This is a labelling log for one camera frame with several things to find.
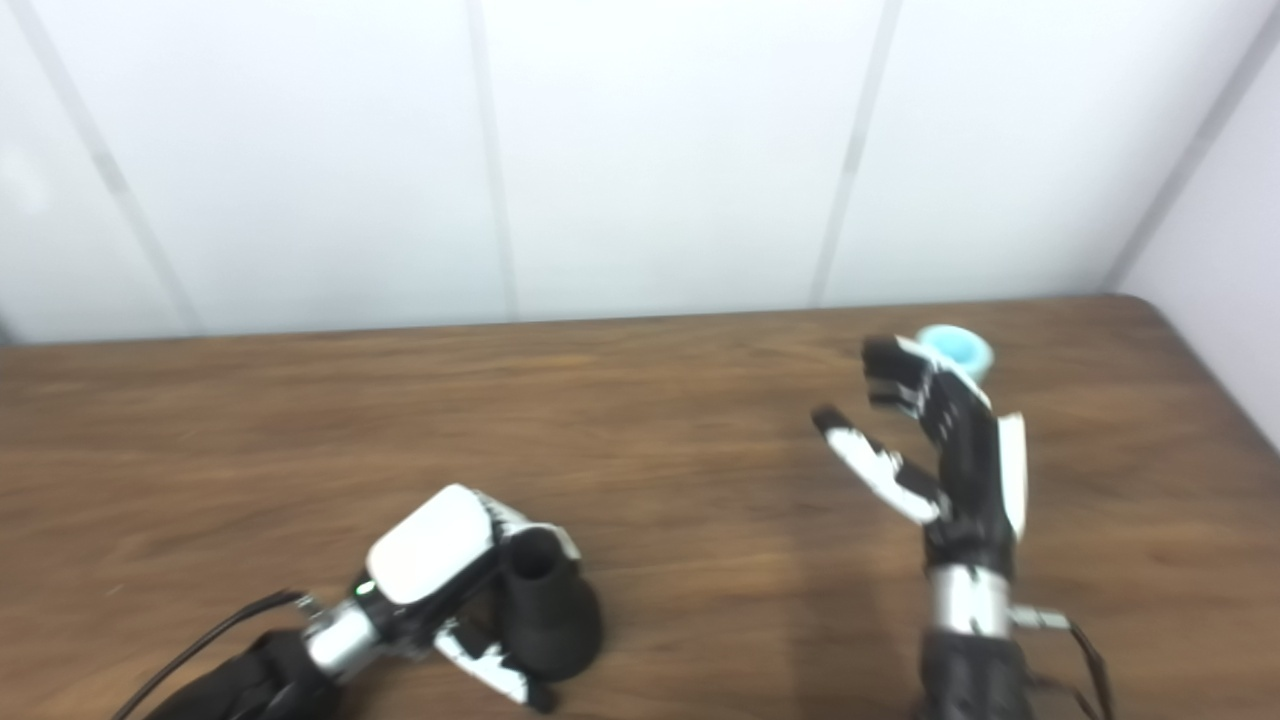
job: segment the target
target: silver metal wrist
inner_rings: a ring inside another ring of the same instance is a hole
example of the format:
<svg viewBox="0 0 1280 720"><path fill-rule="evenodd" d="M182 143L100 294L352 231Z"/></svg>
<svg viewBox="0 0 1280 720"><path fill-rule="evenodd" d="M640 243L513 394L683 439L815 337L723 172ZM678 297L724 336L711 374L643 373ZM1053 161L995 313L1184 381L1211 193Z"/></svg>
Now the silver metal wrist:
<svg viewBox="0 0 1280 720"><path fill-rule="evenodd" d="M983 568L941 565L929 570L933 628L961 635L1009 637L1009 580Z"/></svg>
<svg viewBox="0 0 1280 720"><path fill-rule="evenodd" d="M381 638L355 600L324 611L303 634L311 661L335 683L346 683L378 657Z"/></svg>

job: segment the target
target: wall seam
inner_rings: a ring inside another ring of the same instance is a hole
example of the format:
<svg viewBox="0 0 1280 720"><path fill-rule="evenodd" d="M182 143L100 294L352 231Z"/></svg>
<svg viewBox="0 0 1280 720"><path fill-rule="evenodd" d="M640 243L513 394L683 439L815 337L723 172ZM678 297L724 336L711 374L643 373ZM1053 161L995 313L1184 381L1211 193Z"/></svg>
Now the wall seam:
<svg viewBox="0 0 1280 720"><path fill-rule="evenodd" d="M508 322L520 322L520 295L516 284L516 252L507 215L507 184L502 173L502 145L498 141L498 111L493 97L493 74L489 68L489 35L480 0L466 0L467 27L471 32L471 65L475 70L476 97L480 102L480 129L484 137L485 169L489 177L489 202L493 210L494 236L502 264L502 287Z"/></svg>
<svg viewBox="0 0 1280 720"><path fill-rule="evenodd" d="M1160 227L1181 197L1183 191L1196 176L1196 170L1199 169L1208 151L1217 142L1219 136L1222 135L1222 129L1235 114L1235 109L1248 94L1249 87L1253 86L1253 81L1271 56L1277 41L1280 41L1280 1L1271 6L1271 13L1262 22L1253 40L1249 41L1248 49L1240 56L1240 61L1235 65L1235 69L1231 70L1217 97L1213 99L1208 111L1204 113L1204 118L1201 120L1199 127L1196 128L1196 133L1192 135L1187 147L1178 156L1169 176L1165 177L1165 182L1160 184L1160 190L1152 197L1151 205L1147 206L1147 210L1134 227L1133 234L1120 246L1120 252L1111 264L1111 269L1107 270L1098 284L1098 292L1116 292L1120 290L1120 284L1133 270L1134 265L1137 265L1143 251L1151 245L1151 241L1156 237L1156 232L1160 231Z"/></svg>
<svg viewBox="0 0 1280 720"><path fill-rule="evenodd" d="M138 247L151 265L151 272L155 273L160 287L169 296L169 301L173 304L179 320L186 325L188 333L205 334L205 324L200 314L182 286L178 273L174 270L168 254L165 254L160 243L160 238L151 228L142 205L138 202L123 170L115 161L115 156L111 154L105 136L95 123L88 105L81 96L79 90L77 90L70 72L58 54L58 49L36 9L31 5L29 0L9 0L9 9L18 22L18 28L27 38L36 61L40 63L45 78L54 88L54 95L58 96L63 111L67 113L72 126L76 128L76 135L93 161L99 178L115 200L116 209L120 211L129 229L133 231Z"/></svg>
<svg viewBox="0 0 1280 720"><path fill-rule="evenodd" d="M840 233L845 227L845 215L852 201L854 181L858 178L858 170L861 167L863 154L867 149L867 135L870 131L872 115L876 111L876 100L879 97L879 86L884 79L884 70L888 65L888 54L893 45L893 35L897 29L897 18L902 10L902 3L904 0L884 0L881 8L879 23L876 27L876 38L872 41L872 54L867 61L867 74L863 77L863 92L858 99L858 109L854 111L854 127L850 129L849 145L845 149L845 161L836 181L831 213L827 215L827 225L823 229L822 246L818 251L818 265L814 269L813 284L809 290L809 307L820 307L823 297L827 295L836 250L840 246Z"/></svg>

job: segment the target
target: black cylindrical object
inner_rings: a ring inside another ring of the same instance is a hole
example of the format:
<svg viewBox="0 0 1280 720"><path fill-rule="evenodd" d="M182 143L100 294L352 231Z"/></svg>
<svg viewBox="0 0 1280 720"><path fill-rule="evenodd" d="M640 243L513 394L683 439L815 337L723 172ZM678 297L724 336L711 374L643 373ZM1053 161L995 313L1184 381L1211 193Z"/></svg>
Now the black cylindrical object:
<svg viewBox="0 0 1280 720"><path fill-rule="evenodd" d="M530 676L554 683L586 670L604 639L600 605L545 528L517 533L500 550L502 637Z"/></svg>
<svg viewBox="0 0 1280 720"><path fill-rule="evenodd" d="M920 653L916 720L1032 720L1027 661L1004 638L932 632Z"/></svg>

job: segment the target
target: black arm sleeve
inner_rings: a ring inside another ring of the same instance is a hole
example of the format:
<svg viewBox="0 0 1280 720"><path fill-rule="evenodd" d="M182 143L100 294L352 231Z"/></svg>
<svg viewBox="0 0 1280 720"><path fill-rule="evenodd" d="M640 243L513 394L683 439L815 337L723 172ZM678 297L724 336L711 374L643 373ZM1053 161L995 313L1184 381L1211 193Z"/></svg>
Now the black arm sleeve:
<svg viewBox="0 0 1280 720"><path fill-rule="evenodd" d="M931 632L920 679L916 720L1032 720L1027 662L1012 641Z"/></svg>
<svg viewBox="0 0 1280 720"><path fill-rule="evenodd" d="M297 630L273 632L179 688L146 720L326 720L339 697Z"/></svg>

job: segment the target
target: white wall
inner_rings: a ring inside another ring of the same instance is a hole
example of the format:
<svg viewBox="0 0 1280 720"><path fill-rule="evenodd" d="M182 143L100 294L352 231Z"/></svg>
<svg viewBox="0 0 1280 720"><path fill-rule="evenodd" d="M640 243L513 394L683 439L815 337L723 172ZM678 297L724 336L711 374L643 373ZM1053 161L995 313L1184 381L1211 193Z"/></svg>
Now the white wall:
<svg viewBox="0 0 1280 720"><path fill-rule="evenodd" d="M1123 279L1280 447L1280 53Z"/></svg>
<svg viewBox="0 0 1280 720"><path fill-rule="evenodd" d="M15 340L191 332L0 5L0 322Z"/></svg>
<svg viewBox="0 0 1280 720"><path fill-rule="evenodd" d="M1092 292L1272 0L6 3L51 342Z"/></svg>

